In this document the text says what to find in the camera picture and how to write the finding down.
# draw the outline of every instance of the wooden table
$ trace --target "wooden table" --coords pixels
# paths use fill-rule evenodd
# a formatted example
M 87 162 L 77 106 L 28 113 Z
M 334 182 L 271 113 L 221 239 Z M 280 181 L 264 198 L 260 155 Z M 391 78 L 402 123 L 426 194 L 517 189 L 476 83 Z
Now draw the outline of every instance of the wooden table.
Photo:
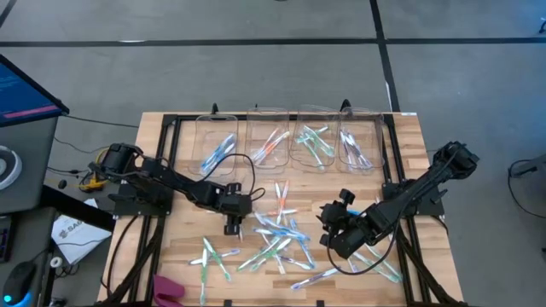
M 140 123 L 140 129 L 136 138 L 136 145 L 146 155 L 154 156 L 160 133 L 160 123 L 163 113 L 144 113 Z M 419 120 L 414 114 L 393 114 L 396 123 L 398 143 L 403 158 L 405 174 L 407 178 L 416 178 L 427 170 L 429 166 L 424 141 L 421 134 Z M 238 152 L 244 152 L 246 123 L 239 123 Z M 384 133 L 386 148 L 392 165 L 392 178 L 397 178 L 392 150 L 388 133 Z M 176 170 L 192 177 L 189 172 L 192 147 L 195 138 L 195 124 L 184 122 L 178 143 Z M 323 234 L 321 224 L 315 217 L 320 214 L 319 206 L 336 200 L 342 188 L 350 189 L 356 196 L 352 209 L 361 211 L 375 202 L 376 197 L 381 197 L 380 186 L 384 182 L 381 170 L 363 176 L 347 174 L 338 171 L 333 165 L 324 174 L 299 171 L 288 163 L 285 171 L 278 175 L 258 174 L 257 187 L 267 190 L 264 198 L 254 203 L 258 210 L 276 208 L 274 181 L 284 182 L 290 180 L 290 189 L 287 199 L 287 208 L 297 208 L 299 212 L 293 217 L 297 219 L 299 228 L 311 237 L 310 249 L 317 268 L 313 271 L 303 271 L 292 264 L 284 264 L 287 273 L 280 275 L 276 267 L 276 261 L 270 260 L 257 272 L 235 272 L 236 267 L 244 260 L 250 258 L 264 245 L 263 239 L 252 232 L 252 227 L 258 223 L 255 218 L 248 217 L 243 222 L 245 230 L 244 241 L 234 236 L 224 236 L 224 218 L 218 214 L 202 211 L 189 203 L 181 194 L 176 193 L 172 214 L 166 219 L 166 228 L 161 247 L 160 266 L 158 274 L 163 275 L 184 285 L 186 296 L 180 302 L 185 305 L 199 305 L 200 296 L 200 266 L 189 266 L 188 260 L 199 258 L 202 254 L 202 236 L 206 236 L 218 252 L 227 252 L 231 248 L 240 248 L 241 254 L 224 260 L 228 270 L 232 274 L 233 281 L 228 283 L 224 279 L 221 269 L 212 261 L 209 268 L 208 282 L 206 285 L 207 304 L 222 305 L 225 299 L 232 299 L 233 305 L 316 305 L 317 300 L 324 300 L 328 305 L 405 305 L 404 291 L 401 283 L 392 283 L 381 275 L 371 271 L 366 275 L 348 276 L 337 274 L 327 280 L 293 291 L 290 286 L 297 281 L 302 281 L 319 272 L 331 269 L 328 262 L 326 249 L 319 244 L 320 235 Z M 248 187 L 251 177 L 248 165 L 238 161 L 236 176 L 241 180 L 243 187 Z M 113 248 L 119 239 L 120 233 L 126 226 L 129 217 L 121 218 L 113 232 L 112 244 L 107 260 L 109 265 Z M 450 244 L 445 230 L 431 217 L 415 218 L 421 243 L 422 256 L 427 267 L 432 271 L 438 282 L 455 299 L 462 300 L 461 289 L 457 279 L 455 265 L 451 256 Z M 113 269 L 113 286 L 117 286 L 125 277 L 127 271 L 135 261 L 135 254 L 139 235 L 141 232 L 142 218 L 139 217 L 127 232 L 124 241 L 120 245 L 118 256 L 115 259 Z M 388 242 L 380 242 L 377 248 L 384 252 Z M 364 249 L 360 252 L 375 260 Z M 348 269 L 347 262 L 337 257 L 334 252 L 334 261 Z M 293 243 L 288 248 L 288 256 L 299 261 L 306 261 L 299 245 Z M 398 267 L 398 255 L 396 248 L 392 249 L 388 261 L 394 267 Z M 355 261 L 360 269 L 366 268 L 363 263 Z M 415 269 L 409 262 L 412 274 L 412 283 L 415 299 L 421 295 L 417 283 Z M 143 298 L 146 281 L 148 279 L 148 266 L 142 270 L 138 297 Z M 104 299 L 106 291 L 101 289 L 98 299 Z

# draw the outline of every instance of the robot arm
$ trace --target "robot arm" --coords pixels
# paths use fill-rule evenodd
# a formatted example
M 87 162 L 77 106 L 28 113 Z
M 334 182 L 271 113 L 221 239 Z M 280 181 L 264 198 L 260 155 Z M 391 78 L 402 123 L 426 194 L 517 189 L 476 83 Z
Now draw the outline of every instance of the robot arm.
M 136 160 L 142 158 L 141 166 Z M 214 182 L 192 180 L 171 167 L 161 164 L 161 159 L 144 156 L 136 146 L 112 144 L 100 164 L 91 163 L 90 168 L 110 180 L 125 180 L 141 195 L 154 190 L 155 184 L 178 191 L 199 208 L 222 213 L 228 217 L 225 235 L 238 235 L 242 219 L 252 212 L 252 200 L 241 194 L 240 183 L 221 185 Z M 147 199 L 154 204 L 154 198 Z
M 322 208 L 318 217 L 323 235 L 321 244 L 333 248 L 342 258 L 349 258 L 360 246 L 375 245 L 389 235 L 405 212 L 413 212 L 421 198 L 450 179 L 464 179 L 474 172 L 479 158 L 459 142 L 449 142 L 433 158 L 433 164 L 419 179 L 402 185 L 396 197 L 373 204 L 361 214 L 347 210 L 354 194 L 343 189 L 342 202 L 335 200 Z

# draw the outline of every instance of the transparent container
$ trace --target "transparent container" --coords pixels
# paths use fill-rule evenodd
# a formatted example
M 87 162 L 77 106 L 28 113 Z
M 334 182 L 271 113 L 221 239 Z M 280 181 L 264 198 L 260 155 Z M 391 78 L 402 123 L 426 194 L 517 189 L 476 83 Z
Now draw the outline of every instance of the transparent container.
M 257 170 L 284 170 L 288 163 L 289 119 L 288 110 L 283 108 L 254 107 L 248 110 L 245 154 L 252 158 Z
M 290 157 L 294 163 L 304 166 L 304 170 L 325 172 L 335 161 L 339 131 L 340 112 L 301 105 L 292 134 Z
M 204 177 L 226 154 L 237 152 L 238 121 L 233 115 L 201 115 L 195 120 L 194 151 L 189 171 Z M 210 177 L 226 177 L 235 169 L 235 156 L 220 163 Z
M 371 173 L 383 167 L 383 114 L 345 107 L 340 114 L 338 155 L 341 171 Z

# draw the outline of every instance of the pink sponge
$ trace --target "pink sponge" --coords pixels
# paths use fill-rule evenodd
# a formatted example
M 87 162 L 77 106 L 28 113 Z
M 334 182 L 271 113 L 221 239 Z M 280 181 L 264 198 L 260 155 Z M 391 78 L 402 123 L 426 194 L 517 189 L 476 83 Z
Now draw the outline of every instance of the pink sponge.
M 177 300 L 186 293 L 183 286 L 170 279 L 154 276 L 154 302 L 160 307 L 183 307 Z

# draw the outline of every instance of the black desk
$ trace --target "black desk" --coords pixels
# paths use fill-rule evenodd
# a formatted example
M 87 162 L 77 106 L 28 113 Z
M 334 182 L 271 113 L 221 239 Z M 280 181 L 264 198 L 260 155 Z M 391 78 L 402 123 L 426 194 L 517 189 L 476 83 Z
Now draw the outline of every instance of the black desk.
M 0 289 L 16 264 L 52 246 L 51 229 L 57 213 L 113 231 L 115 221 L 111 214 L 44 186 L 56 125 L 57 119 L 44 119 L 0 128 L 0 144 L 14 150 L 23 164 L 17 180 L 0 191 L 0 215 L 13 214 L 15 232 L 11 258 L 0 264 Z M 34 261 L 38 270 L 31 286 L 32 306 L 38 304 L 40 297 L 40 304 L 49 303 L 44 302 L 53 285 L 49 274 L 45 274 L 49 273 L 48 258 L 49 253 L 45 252 Z

